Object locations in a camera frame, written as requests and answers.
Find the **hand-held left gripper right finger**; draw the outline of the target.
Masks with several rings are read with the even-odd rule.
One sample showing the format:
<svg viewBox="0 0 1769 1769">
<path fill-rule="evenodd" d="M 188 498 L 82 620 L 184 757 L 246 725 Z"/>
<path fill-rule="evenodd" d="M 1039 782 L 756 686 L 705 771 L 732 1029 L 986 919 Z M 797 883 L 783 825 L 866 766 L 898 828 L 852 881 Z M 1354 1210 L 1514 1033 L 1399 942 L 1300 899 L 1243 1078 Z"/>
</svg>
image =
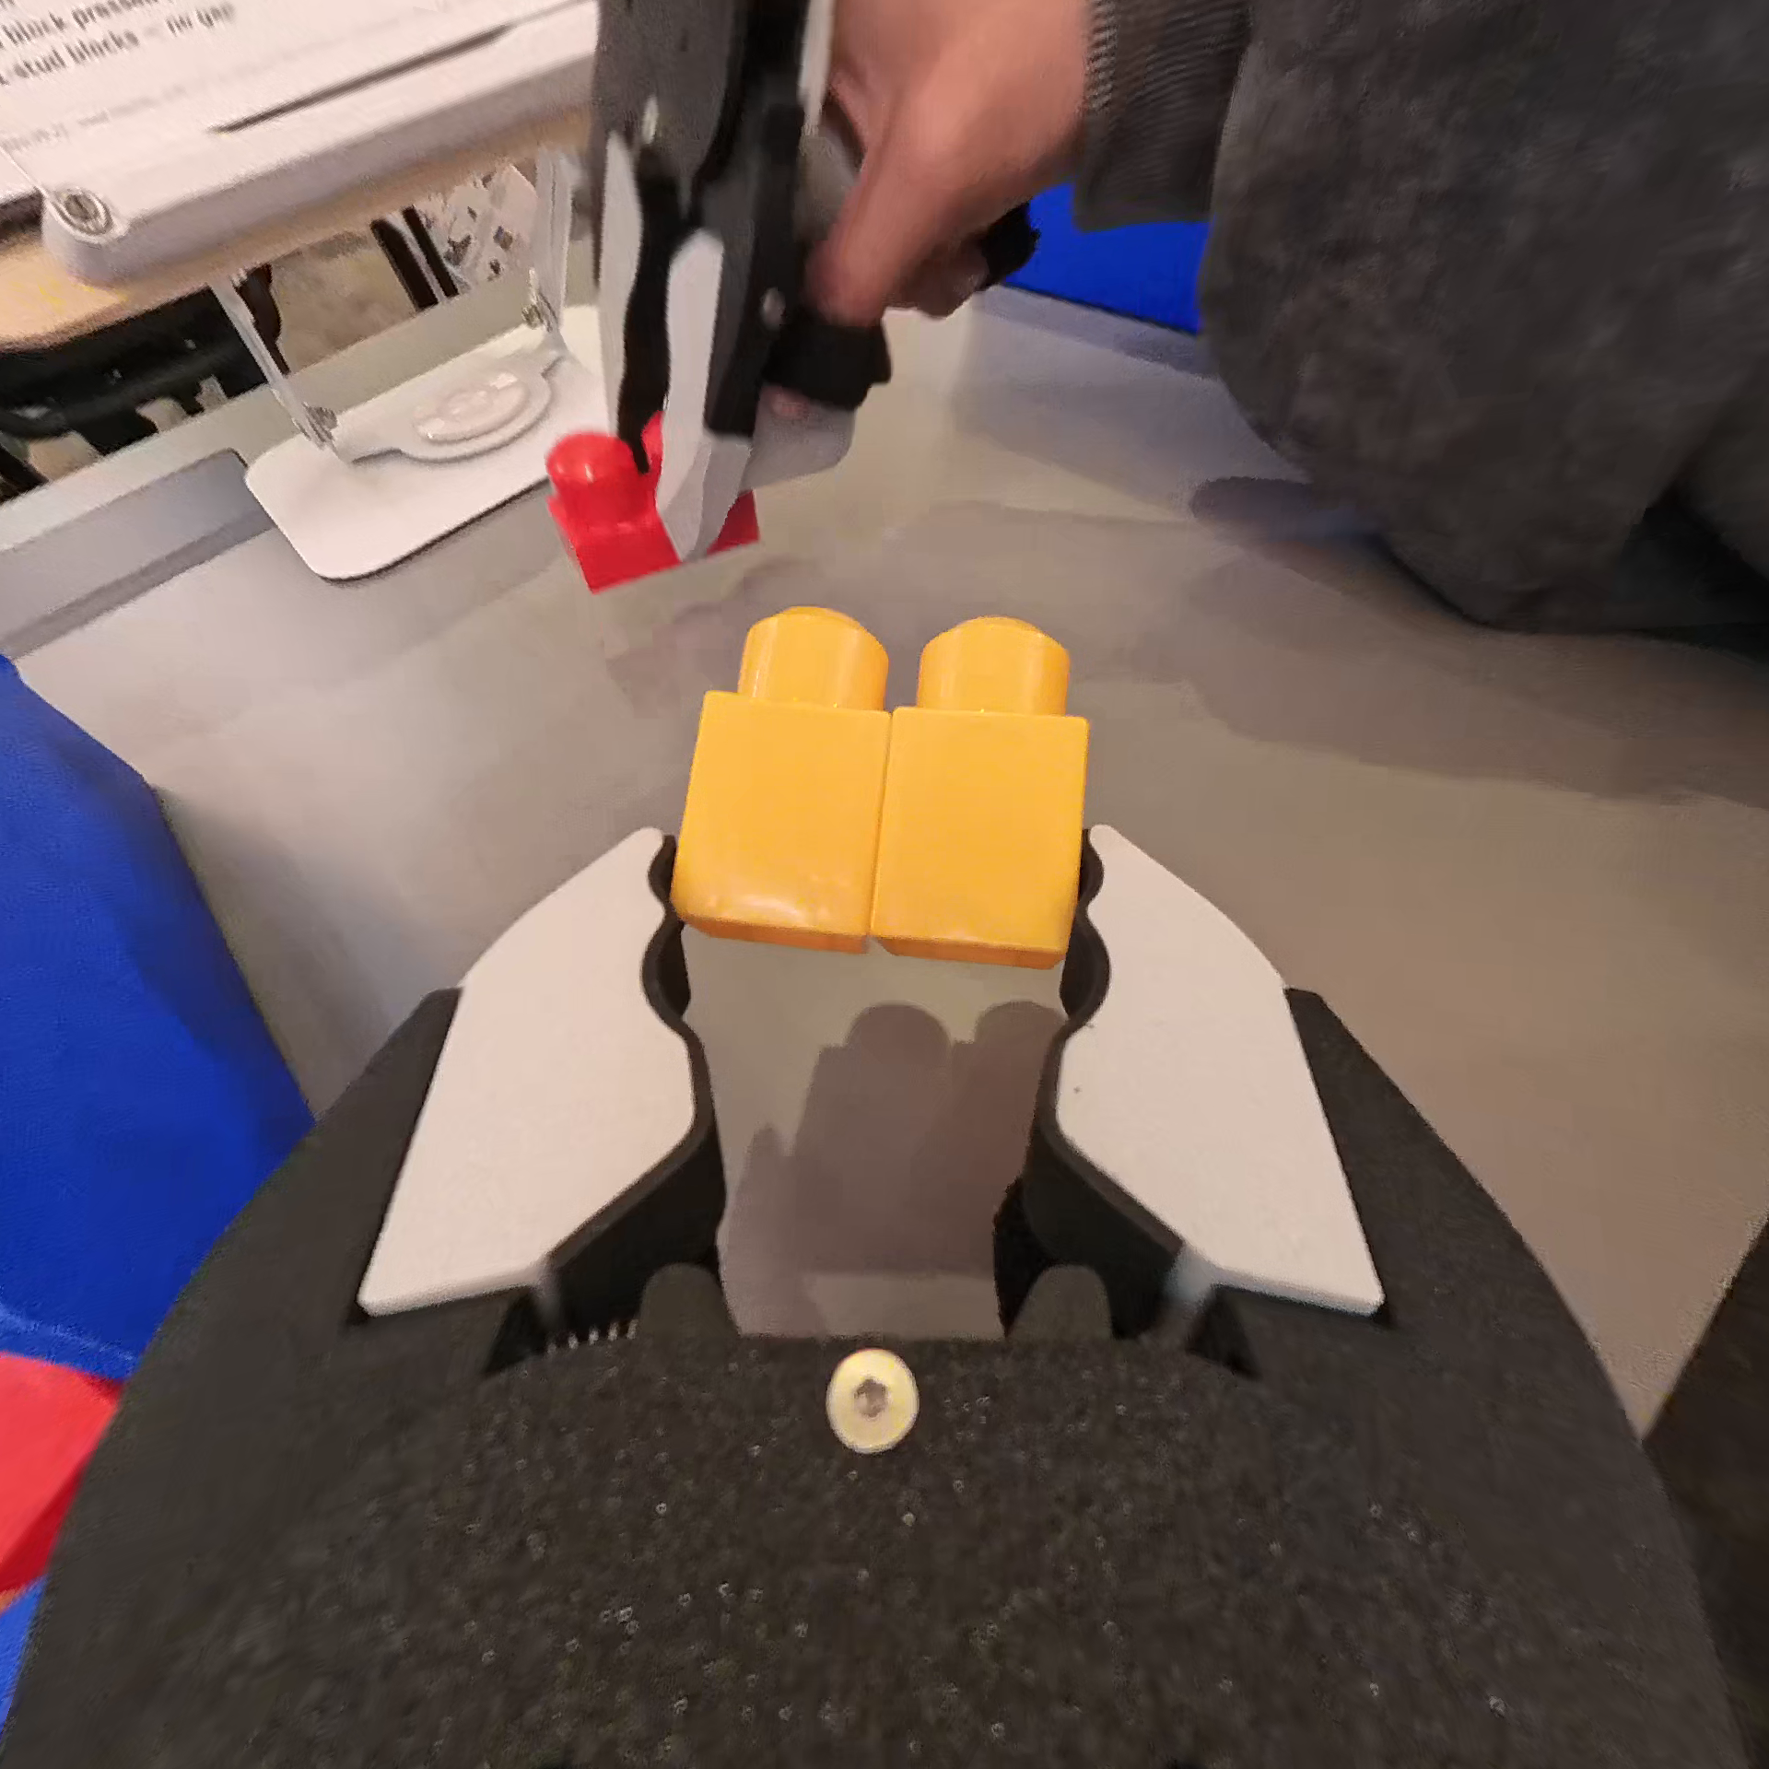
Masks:
<svg viewBox="0 0 1769 1769">
<path fill-rule="evenodd" d="M 1380 1267 L 1281 973 L 1111 825 L 1082 835 L 1059 1003 L 994 1230 L 1007 1335 L 1058 1267 L 1096 1274 L 1117 1336 L 1195 1320 L 1224 1293 L 1382 1319 Z"/>
</svg>

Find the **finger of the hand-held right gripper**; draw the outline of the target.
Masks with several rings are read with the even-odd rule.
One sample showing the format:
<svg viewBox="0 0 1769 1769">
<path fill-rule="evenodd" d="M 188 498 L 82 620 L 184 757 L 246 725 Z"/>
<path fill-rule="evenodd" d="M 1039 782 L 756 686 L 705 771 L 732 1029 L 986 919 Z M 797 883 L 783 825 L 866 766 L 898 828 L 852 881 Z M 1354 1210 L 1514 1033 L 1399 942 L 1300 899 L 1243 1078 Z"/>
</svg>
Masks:
<svg viewBox="0 0 1769 1769">
<path fill-rule="evenodd" d="M 661 444 L 648 432 L 673 379 L 666 305 L 678 242 L 676 177 L 653 150 L 608 136 L 597 217 L 604 397 L 612 432 L 648 474 L 661 466 Z"/>
<path fill-rule="evenodd" d="M 698 229 L 670 265 L 670 390 L 655 479 L 655 508 L 681 559 L 712 552 L 741 493 L 831 472 L 848 453 L 848 412 L 826 405 L 780 412 L 762 400 L 747 430 L 707 416 L 722 285 L 722 242 Z"/>
</svg>

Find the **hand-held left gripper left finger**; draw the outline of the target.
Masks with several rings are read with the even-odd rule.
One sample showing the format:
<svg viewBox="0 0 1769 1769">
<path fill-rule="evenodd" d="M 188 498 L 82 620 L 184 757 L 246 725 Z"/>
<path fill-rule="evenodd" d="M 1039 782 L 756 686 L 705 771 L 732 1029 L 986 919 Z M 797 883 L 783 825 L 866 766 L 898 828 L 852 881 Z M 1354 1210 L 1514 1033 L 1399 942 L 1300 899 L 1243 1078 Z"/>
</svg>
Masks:
<svg viewBox="0 0 1769 1769">
<path fill-rule="evenodd" d="M 361 1280 L 366 1315 L 518 1294 L 553 1335 L 606 1336 L 664 1267 L 716 1263 L 722 1150 L 674 858 L 673 835 L 633 831 L 471 964 Z"/>
</svg>

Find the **red two-stud toy block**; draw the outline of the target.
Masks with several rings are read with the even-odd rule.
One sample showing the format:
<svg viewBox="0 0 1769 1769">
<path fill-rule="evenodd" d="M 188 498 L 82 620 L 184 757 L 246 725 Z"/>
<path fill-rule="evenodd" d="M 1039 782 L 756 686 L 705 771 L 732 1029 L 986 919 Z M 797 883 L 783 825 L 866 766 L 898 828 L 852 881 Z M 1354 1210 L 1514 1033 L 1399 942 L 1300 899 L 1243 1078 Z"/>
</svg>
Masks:
<svg viewBox="0 0 1769 1769">
<path fill-rule="evenodd" d="M 546 456 L 546 508 L 591 593 L 674 570 L 684 558 L 657 511 L 657 474 L 664 459 L 661 412 L 653 412 L 637 463 L 615 434 L 564 434 Z"/>
</svg>

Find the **yellow one-stud toy block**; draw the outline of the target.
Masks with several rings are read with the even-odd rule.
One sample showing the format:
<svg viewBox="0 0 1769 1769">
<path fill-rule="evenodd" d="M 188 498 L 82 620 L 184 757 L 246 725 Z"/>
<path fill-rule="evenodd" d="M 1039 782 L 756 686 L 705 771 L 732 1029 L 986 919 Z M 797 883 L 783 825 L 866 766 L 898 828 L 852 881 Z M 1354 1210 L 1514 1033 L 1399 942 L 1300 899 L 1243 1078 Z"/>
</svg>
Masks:
<svg viewBox="0 0 1769 1769">
<path fill-rule="evenodd" d="M 670 899 L 707 936 L 859 954 L 871 938 L 893 719 L 888 655 L 853 616 L 754 624 L 734 691 L 699 705 Z"/>
</svg>

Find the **blue divided plastic bin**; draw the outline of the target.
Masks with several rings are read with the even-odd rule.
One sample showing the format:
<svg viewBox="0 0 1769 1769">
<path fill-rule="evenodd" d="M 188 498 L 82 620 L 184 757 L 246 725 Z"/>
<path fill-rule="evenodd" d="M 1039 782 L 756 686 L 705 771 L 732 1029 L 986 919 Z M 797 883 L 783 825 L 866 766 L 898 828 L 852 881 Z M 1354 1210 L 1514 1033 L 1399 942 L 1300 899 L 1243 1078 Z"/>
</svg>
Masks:
<svg viewBox="0 0 1769 1769">
<path fill-rule="evenodd" d="M 161 797 L 5 658 L 5 1352 L 127 1380 L 312 1125 Z"/>
</svg>

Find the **person's right forearm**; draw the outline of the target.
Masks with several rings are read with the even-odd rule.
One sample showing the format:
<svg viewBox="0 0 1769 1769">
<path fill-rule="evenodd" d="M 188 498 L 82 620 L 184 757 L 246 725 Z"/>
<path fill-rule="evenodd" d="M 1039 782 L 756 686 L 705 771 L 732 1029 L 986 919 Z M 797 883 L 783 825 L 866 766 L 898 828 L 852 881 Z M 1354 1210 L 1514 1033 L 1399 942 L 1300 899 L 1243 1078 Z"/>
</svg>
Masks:
<svg viewBox="0 0 1769 1769">
<path fill-rule="evenodd" d="M 1076 221 L 1441 601 L 1766 635 L 1767 7 L 1091 3 Z"/>
</svg>

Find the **grey desk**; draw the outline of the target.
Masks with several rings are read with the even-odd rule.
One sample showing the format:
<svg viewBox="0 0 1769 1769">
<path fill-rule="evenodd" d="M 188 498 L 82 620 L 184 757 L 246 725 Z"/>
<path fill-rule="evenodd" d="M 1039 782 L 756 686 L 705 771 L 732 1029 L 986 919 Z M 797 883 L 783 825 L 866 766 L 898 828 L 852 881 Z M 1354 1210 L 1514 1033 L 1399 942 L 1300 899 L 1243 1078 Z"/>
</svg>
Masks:
<svg viewBox="0 0 1769 1769">
<path fill-rule="evenodd" d="M 827 605 L 915 691 L 1008 612 L 1072 655 L 1091 819 L 1322 996 L 1508 1210 L 1647 1429 L 1766 1219 L 1766 665 L 1469 626 L 1178 334 L 899 316 L 762 546 L 591 593 L 542 495 L 380 579 L 270 531 L 20 656 L 153 785 L 315 1110 L 638 825 L 701 694 Z M 255 393 L 5 506 L 5 540 L 286 435 Z"/>
</svg>

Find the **person's right hand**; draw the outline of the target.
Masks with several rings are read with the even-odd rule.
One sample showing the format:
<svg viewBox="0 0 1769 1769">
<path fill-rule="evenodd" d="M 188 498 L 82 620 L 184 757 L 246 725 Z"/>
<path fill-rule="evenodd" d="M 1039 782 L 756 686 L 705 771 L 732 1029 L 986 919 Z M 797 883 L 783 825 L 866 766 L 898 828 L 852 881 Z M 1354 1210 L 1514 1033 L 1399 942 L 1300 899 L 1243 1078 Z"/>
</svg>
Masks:
<svg viewBox="0 0 1769 1769">
<path fill-rule="evenodd" d="M 857 174 L 809 267 L 813 307 L 946 318 L 988 280 L 981 235 L 1071 177 L 1087 116 L 1085 1 L 845 1 L 827 95 Z"/>
</svg>

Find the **white folding book stand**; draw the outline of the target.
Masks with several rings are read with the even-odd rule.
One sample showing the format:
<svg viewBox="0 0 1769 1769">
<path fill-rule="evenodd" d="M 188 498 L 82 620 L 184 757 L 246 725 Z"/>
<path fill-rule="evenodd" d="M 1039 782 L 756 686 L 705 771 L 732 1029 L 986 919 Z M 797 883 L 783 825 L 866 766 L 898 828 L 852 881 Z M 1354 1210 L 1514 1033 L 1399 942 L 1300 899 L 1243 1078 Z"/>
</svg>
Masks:
<svg viewBox="0 0 1769 1769">
<path fill-rule="evenodd" d="M 337 412 L 278 366 L 242 295 L 210 293 L 298 430 L 246 469 L 312 572 L 350 584 L 408 559 L 546 485 L 570 432 L 606 425 L 591 314 L 566 305 L 573 150 L 591 51 L 533 22 L 197 135 L 127 147 L 72 179 L 5 193 L 5 237 L 36 231 L 78 280 L 122 285 L 337 200 L 362 222 L 536 159 L 523 322 Z"/>
</svg>

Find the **printed instruction sheet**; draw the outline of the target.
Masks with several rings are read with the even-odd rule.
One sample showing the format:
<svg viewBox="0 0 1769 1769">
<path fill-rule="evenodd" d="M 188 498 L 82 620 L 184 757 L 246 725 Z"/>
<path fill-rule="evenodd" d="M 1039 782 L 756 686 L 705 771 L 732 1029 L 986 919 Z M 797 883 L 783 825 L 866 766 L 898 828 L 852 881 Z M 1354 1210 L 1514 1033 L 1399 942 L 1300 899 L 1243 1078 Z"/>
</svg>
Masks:
<svg viewBox="0 0 1769 1769">
<path fill-rule="evenodd" d="M 257 118 L 533 22 L 591 51 L 597 3 L 3 3 L 5 193 Z"/>
</svg>

